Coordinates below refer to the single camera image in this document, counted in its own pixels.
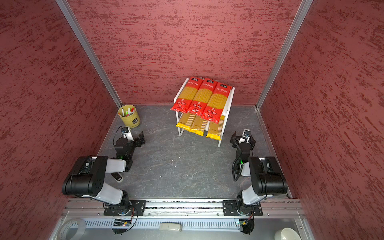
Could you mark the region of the yellow pasta package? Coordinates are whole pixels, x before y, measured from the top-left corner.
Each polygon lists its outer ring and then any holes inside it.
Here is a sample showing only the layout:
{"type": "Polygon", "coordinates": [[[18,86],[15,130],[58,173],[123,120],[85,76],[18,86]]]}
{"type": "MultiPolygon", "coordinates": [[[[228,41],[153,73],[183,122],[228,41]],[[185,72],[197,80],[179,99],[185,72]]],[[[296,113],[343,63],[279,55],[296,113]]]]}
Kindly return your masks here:
{"type": "Polygon", "coordinates": [[[224,121],[225,121],[225,116],[220,117],[218,124],[214,123],[213,121],[210,121],[208,133],[206,137],[217,140],[217,141],[221,141],[224,121]]]}
{"type": "Polygon", "coordinates": [[[195,133],[199,136],[203,136],[208,122],[208,120],[205,120],[200,116],[196,116],[191,128],[189,129],[189,132],[195,133]]]}
{"type": "Polygon", "coordinates": [[[191,113],[183,114],[181,116],[179,122],[177,123],[176,127],[181,128],[181,129],[186,130],[186,131],[190,131],[195,117],[196,116],[194,114],[191,114],[191,113]]]}

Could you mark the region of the red pasta package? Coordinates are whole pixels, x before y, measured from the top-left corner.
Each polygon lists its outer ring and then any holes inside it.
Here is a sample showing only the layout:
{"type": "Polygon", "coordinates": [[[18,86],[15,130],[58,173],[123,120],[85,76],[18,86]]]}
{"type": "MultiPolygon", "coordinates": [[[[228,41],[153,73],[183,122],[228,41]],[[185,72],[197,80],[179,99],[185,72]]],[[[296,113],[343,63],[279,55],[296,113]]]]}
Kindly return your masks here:
{"type": "Polygon", "coordinates": [[[215,124],[219,123],[224,107],[227,103],[230,91],[233,87],[218,83],[203,112],[202,118],[215,124]]]}
{"type": "Polygon", "coordinates": [[[215,80],[209,78],[204,79],[202,85],[192,100],[187,113],[202,116],[217,84],[218,82],[215,80]]]}
{"type": "Polygon", "coordinates": [[[177,97],[171,110],[186,113],[203,81],[204,78],[191,77],[177,97]]]}

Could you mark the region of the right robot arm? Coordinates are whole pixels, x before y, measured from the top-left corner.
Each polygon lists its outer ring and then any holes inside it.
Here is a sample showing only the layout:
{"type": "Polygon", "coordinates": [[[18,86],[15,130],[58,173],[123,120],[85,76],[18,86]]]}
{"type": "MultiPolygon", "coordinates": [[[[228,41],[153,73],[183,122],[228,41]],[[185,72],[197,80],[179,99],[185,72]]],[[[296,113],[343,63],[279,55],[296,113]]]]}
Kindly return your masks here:
{"type": "Polygon", "coordinates": [[[236,149],[232,163],[233,180],[251,178],[251,185],[237,196],[237,212],[241,216],[253,216],[262,200],[286,194],[288,184],[275,157],[260,158],[253,155],[256,140],[249,129],[244,129],[240,136],[234,133],[230,143],[236,149]]]}

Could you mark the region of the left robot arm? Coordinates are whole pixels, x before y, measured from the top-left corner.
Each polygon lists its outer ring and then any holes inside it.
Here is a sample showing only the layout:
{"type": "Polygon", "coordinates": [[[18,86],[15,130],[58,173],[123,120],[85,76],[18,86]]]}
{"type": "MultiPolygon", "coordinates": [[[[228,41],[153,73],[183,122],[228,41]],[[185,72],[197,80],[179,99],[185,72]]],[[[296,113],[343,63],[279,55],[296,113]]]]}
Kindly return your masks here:
{"type": "Polygon", "coordinates": [[[105,216],[133,216],[138,211],[129,199],[127,191],[112,187],[105,182],[105,175],[111,174],[121,181],[120,173],[129,172],[136,148],[146,143],[144,132],[130,140],[121,137],[115,144],[117,156],[79,157],[62,185],[62,193],[77,198],[91,198],[104,204],[105,216]]]}

